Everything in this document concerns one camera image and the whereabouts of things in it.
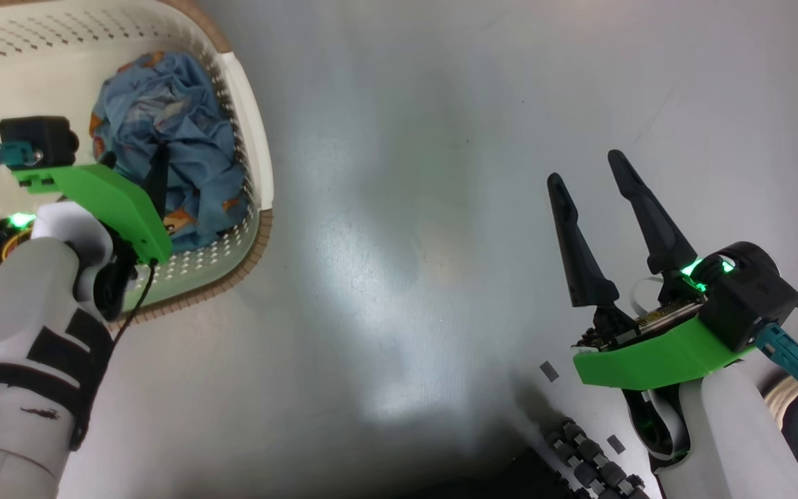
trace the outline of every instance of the white plastic basket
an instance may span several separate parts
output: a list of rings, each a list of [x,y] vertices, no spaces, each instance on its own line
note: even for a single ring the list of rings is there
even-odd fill
[[[186,51],[209,71],[233,125],[237,158],[247,167],[253,207],[222,240],[159,266],[139,320],[234,287],[263,255],[272,226],[272,163],[248,79],[229,41],[191,0],[0,0],[0,120],[66,116],[80,139],[77,164],[94,161],[87,127],[101,83],[158,50]],[[28,195],[0,168],[0,218],[52,201]],[[142,277],[126,309],[143,284]]]

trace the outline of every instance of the metallic gray surface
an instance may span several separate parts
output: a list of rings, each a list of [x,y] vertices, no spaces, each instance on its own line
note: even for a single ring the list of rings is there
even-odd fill
[[[701,254],[756,241],[798,288],[798,3],[202,4],[263,112],[272,241],[130,329],[64,499],[395,496],[500,468],[550,405],[645,477],[620,392],[574,373],[592,310],[545,189],[560,171],[623,295],[646,247],[611,148]]]

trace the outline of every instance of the gray tape piece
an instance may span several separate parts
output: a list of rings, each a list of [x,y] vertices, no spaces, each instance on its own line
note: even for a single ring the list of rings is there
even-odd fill
[[[556,381],[556,379],[560,376],[560,373],[556,372],[550,362],[545,362],[541,364],[541,371],[544,372],[544,375],[547,376],[547,379],[550,380],[550,383]]]
[[[621,452],[627,450],[627,448],[623,446],[623,443],[621,443],[621,440],[618,440],[618,438],[614,435],[608,437],[608,445],[611,445],[614,451],[618,454],[621,454]]]

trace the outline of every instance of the blue cloth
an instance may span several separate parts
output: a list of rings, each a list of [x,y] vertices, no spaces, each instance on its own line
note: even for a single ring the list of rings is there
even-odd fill
[[[142,184],[159,142],[168,144],[164,224],[175,252],[218,239],[248,212],[245,168],[211,79],[184,53],[147,54],[104,82],[91,115],[94,155],[115,152],[115,170]]]

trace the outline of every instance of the green plastic mount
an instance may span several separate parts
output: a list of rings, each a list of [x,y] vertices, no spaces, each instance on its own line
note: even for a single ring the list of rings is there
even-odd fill
[[[171,237],[152,206],[150,196],[137,184],[102,164],[12,170],[31,195],[63,193],[107,224],[126,240],[143,264],[171,257]]]
[[[574,366],[585,385],[645,391],[700,379],[751,350],[734,353],[694,317],[642,343],[579,353]]]

